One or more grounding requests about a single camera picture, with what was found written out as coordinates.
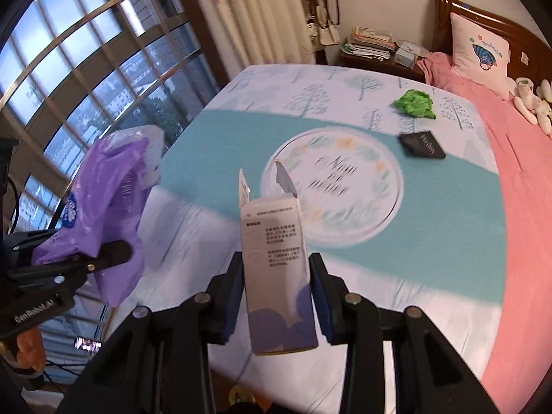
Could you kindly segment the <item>operator left hand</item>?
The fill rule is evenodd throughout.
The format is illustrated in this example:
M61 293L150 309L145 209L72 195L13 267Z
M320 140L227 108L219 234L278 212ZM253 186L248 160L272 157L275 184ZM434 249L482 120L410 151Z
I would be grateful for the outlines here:
M15 346L1 342L1 355L9 358L17 368L40 372L46 365L46 352L37 326L17 336Z

